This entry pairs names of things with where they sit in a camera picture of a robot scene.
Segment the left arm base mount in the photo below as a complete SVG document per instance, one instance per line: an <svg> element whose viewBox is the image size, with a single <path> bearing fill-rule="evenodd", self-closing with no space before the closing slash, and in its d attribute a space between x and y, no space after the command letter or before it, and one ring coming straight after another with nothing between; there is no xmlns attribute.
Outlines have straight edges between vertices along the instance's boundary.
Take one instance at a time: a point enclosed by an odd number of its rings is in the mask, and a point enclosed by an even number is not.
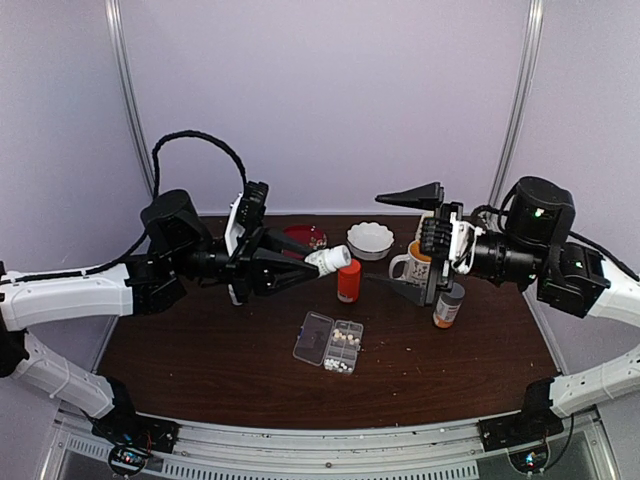
<svg viewBox="0 0 640 480"><path fill-rule="evenodd" d="M179 425L169 420L137 416L132 424L89 418L92 434L117 446L135 448L143 453L172 453Z"/></svg>

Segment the aluminium front rail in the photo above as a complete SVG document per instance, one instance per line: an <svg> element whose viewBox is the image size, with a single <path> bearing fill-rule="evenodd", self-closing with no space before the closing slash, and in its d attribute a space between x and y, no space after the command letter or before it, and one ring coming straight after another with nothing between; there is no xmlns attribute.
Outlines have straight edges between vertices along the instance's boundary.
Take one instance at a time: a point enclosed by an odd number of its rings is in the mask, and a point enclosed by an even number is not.
<svg viewBox="0 0 640 480"><path fill-rule="evenodd" d="M599 415L563 432L489 451L477 419L355 430L277 430L182 421L170 452L152 452L141 479L528 479L524 460L547 449L539 479L620 476Z"/></svg>

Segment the red patterned plate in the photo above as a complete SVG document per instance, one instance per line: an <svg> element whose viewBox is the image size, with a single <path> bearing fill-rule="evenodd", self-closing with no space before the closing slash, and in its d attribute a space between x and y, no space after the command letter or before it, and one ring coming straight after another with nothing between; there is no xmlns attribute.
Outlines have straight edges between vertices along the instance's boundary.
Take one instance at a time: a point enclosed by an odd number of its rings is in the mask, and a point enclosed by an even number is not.
<svg viewBox="0 0 640 480"><path fill-rule="evenodd" d="M324 249L328 244L326 233L315 225L292 225L286 227L283 232L313 250Z"/></svg>

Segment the white fluted bowl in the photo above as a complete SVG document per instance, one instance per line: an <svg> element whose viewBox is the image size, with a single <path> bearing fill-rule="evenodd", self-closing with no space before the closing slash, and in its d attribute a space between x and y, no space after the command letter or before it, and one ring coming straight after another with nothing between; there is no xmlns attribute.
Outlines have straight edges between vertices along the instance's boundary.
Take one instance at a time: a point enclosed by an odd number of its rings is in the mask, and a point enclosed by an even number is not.
<svg viewBox="0 0 640 480"><path fill-rule="evenodd" d="M346 232L346 238L351 253L364 261L384 259L395 241L393 232L377 222L352 225Z"/></svg>

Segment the clear pill organizer box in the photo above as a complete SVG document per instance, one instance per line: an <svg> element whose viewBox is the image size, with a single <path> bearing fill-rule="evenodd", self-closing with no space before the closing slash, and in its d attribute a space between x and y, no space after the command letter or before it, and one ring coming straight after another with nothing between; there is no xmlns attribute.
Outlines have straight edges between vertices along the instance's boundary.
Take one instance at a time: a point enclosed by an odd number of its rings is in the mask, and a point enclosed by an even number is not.
<svg viewBox="0 0 640 480"><path fill-rule="evenodd" d="M361 343L356 346L337 345L332 341L335 329L354 333L361 338ZM335 358L353 366L351 373L338 373L344 375L353 374L356 368L358 356L362 346L364 326L361 323L333 319L328 316L310 311L300 327L292 355L295 359L304 363L323 367L324 360Z"/></svg>

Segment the left circuit board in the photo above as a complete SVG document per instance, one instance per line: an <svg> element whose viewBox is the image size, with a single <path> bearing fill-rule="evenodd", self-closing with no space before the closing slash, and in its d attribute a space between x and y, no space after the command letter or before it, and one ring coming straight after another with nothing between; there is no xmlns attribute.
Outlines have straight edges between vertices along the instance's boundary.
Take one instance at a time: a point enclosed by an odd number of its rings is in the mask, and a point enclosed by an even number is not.
<svg viewBox="0 0 640 480"><path fill-rule="evenodd" d="M120 476L139 474L152 456L151 452L131 445L115 445L108 454L107 463Z"/></svg>

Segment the amber bottle grey cap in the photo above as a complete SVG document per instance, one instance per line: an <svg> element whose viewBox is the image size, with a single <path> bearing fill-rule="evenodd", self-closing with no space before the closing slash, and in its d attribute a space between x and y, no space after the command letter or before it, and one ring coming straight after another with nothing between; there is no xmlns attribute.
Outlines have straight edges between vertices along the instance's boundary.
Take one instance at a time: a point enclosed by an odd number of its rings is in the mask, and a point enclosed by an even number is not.
<svg viewBox="0 0 640 480"><path fill-rule="evenodd" d="M459 283L454 283L450 291L439 294L432 315L436 327L447 329L453 325L464 296L465 289Z"/></svg>

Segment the small white pill bottle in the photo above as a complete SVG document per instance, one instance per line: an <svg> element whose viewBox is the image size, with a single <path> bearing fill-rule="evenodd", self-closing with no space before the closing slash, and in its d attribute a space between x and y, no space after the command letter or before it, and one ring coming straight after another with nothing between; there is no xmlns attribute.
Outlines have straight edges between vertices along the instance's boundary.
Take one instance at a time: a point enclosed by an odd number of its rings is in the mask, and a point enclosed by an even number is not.
<svg viewBox="0 0 640 480"><path fill-rule="evenodd" d="M347 246L338 245L332 248L317 250L304 258L304 262L318 270L318 276L324 277L349 267L352 262Z"/></svg>

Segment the white pills in organizer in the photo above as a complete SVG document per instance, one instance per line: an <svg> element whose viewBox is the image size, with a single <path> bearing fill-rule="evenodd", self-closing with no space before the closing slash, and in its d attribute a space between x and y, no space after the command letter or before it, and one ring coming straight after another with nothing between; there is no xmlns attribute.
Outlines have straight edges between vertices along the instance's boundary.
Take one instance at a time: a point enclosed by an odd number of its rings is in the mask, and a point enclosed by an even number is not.
<svg viewBox="0 0 640 480"><path fill-rule="evenodd" d="M351 364L335 358L325 359L323 366L325 370L337 373L351 373L353 371L353 366Z"/></svg>

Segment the left aluminium frame post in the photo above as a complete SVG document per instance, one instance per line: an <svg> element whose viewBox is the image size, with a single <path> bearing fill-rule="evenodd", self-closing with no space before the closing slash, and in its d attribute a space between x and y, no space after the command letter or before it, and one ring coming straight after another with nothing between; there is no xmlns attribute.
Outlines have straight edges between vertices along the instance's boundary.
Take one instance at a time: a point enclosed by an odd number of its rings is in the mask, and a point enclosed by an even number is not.
<svg viewBox="0 0 640 480"><path fill-rule="evenodd" d="M109 37L123 96L125 117L133 141L135 158L140 167L147 197L149 200L152 200L154 193L153 162L145 138L144 127L136 98L127 52L121 2L118 0L106 0L104 4Z"/></svg>

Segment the right aluminium frame post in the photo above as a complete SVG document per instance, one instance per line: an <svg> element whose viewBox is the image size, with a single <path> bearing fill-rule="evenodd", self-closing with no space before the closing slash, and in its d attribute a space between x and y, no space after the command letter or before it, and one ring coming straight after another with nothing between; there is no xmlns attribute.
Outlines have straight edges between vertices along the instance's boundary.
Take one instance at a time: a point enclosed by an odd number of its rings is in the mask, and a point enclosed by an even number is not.
<svg viewBox="0 0 640 480"><path fill-rule="evenodd" d="M509 169L516 150L538 62L544 24L544 11L545 2L543 0L531 0L529 2L512 106L498 166L488 199L488 204L492 207L499 207L504 196Z"/></svg>

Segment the beige pills in organizer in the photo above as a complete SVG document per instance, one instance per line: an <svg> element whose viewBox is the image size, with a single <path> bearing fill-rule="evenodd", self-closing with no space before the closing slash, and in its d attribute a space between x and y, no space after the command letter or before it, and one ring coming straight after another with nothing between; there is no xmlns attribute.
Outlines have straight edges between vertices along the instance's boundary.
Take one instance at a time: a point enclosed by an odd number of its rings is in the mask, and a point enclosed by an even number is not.
<svg viewBox="0 0 640 480"><path fill-rule="evenodd" d="M337 345L351 345L356 346L361 343L361 338L354 333L335 329L332 334L332 341Z"/></svg>

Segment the right circuit board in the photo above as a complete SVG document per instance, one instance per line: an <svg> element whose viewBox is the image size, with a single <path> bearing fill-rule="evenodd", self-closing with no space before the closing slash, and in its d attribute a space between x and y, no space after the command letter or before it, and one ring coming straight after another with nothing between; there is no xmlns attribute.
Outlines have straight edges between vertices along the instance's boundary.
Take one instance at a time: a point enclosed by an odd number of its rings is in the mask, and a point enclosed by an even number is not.
<svg viewBox="0 0 640 480"><path fill-rule="evenodd" d="M550 449L547 443L540 443L526 448L510 450L508 459L511 467L518 473L533 475L544 470L550 460Z"/></svg>

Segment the orange pill bottle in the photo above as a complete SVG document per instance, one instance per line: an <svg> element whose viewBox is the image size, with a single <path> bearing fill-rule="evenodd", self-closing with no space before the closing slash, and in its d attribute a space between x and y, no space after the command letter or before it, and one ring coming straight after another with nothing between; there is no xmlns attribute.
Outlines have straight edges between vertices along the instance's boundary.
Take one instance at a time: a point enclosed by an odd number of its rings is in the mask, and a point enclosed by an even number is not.
<svg viewBox="0 0 640 480"><path fill-rule="evenodd" d="M352 259L349 266L338 270L337 297L347 304L355 303L360 294L362 266L357 259Z"/></svg>

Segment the circuit board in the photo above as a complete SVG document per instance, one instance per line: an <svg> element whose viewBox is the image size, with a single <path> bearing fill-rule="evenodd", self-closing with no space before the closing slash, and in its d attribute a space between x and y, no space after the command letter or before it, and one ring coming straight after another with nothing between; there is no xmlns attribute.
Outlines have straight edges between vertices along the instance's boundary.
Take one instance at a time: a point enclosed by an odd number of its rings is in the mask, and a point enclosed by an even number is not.
<svg viewBox="0 0 640 480"><path fill-rule="evenodd" d="M108 454L107 463L120 476L139 474L152 456L151 452L131 445L115 445Z"/></svg>
<svg viewBox="0 0 640 480"><path fill-rule="evenodd" d="M544 470L550 460L550 449L547 443L540 443L526 448L510 450L508 459L511 467L518 473L533 475Z"/></svg>

